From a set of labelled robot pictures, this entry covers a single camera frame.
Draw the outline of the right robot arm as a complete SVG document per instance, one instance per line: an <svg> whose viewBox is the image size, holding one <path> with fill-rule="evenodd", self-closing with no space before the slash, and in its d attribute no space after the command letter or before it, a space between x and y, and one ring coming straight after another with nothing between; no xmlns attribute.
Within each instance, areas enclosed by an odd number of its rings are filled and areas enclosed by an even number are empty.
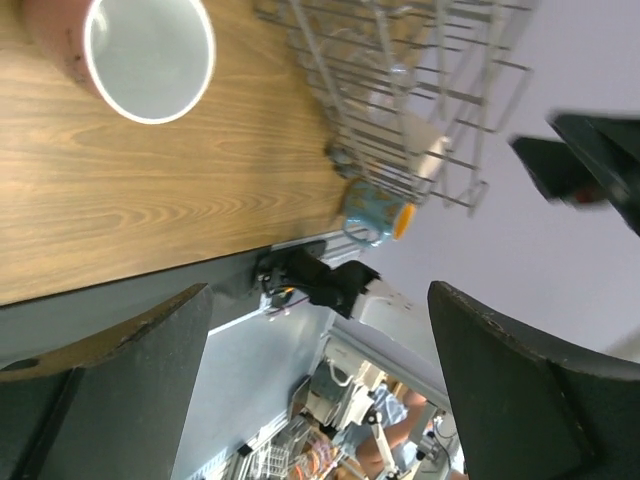
<svg viewBox="0 0 640 480"><path fill-rule="evenodd" d="M639 121L580 112L558 112L549 124L554 139L514 136L509 145L539 194L577 210L617 211L639 230ZM393 341L443 359L456 351L487 348L492 341L541 349L556 337L504 316L443 281L431 283L429 311L405 297L360 261L335 269L319 263L301 286L311 304L359 322Z"/></svg>

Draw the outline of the beige plastic cup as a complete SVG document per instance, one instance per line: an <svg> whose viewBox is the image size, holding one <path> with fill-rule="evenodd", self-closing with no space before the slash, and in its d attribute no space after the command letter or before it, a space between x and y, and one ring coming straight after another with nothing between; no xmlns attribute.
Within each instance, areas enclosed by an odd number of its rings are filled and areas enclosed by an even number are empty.
<svg viewBox="0 0 640 480"><path fill-rule="evenodd" d="M403 114L403 127L408 141L410 171L421 179L434 180L449 150L450 139L413 113Z"/></svg>

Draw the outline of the pink patterned mug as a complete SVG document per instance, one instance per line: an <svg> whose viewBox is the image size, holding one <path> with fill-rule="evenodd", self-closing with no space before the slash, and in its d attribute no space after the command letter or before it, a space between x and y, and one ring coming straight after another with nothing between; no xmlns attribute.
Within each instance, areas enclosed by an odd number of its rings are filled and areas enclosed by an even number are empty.
<svg viewBox="0 0 640 480"><path fill-rule="evenodd" d="M59 71L136 123L183 117L214 75L215 33L201 1L24 1L21 13Z"/></svg>

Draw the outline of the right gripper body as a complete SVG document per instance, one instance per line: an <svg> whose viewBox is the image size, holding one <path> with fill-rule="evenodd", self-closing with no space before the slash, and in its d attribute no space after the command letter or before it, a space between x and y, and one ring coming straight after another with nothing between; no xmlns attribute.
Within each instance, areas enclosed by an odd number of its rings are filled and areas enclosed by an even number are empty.
<svg viewBox="0 0 640 480"><path fill-rule="evenodd" d="M608 204L604 189L565 143L514 136L509 145L548 202L563 202L575 208Z"/></svg>

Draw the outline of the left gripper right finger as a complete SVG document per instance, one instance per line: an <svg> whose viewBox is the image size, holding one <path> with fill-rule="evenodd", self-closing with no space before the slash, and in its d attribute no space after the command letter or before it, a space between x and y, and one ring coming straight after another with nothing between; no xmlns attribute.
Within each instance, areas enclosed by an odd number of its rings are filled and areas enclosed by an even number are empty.
<svg viewBox="0 0 640 480"><path fill-rule="evenodd" d="M636 479L639 366L506 316L443 281L427 292L472 479Z"/></svg>

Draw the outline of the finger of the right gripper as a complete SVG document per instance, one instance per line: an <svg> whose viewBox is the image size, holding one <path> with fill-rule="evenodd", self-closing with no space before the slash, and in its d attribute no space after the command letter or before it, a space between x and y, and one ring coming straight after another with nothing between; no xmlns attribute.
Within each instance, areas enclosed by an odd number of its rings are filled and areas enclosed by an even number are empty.
<svg viewBox="0 0 640 480"><path fill-rule="evenodd" d="M555 113L549 124L635 233L639 232L639 118Z"/></svg>

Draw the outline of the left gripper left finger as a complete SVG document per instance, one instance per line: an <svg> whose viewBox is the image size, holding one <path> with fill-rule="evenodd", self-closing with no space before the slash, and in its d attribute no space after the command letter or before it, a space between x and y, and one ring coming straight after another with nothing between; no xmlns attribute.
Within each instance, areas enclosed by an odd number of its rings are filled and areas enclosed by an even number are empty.
<svg viewBox="0 0 640 480"><path fill-rule="evenodd" d="M4 479L168 479L214 307L206 284L1 369Z"/></svg>

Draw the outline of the clear plastic cup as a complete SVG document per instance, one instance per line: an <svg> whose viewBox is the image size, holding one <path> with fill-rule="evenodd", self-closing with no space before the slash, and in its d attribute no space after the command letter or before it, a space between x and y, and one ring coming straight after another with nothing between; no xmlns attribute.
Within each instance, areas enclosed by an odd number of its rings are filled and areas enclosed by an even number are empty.
<svg viewBox="0 0 640 480"><path fill-rule="evenodd" d="M386 55L358 49L347 58L339 86L350 114L385 125L402 110L416 85L413 70L396 61L390 65Z"/></svg>

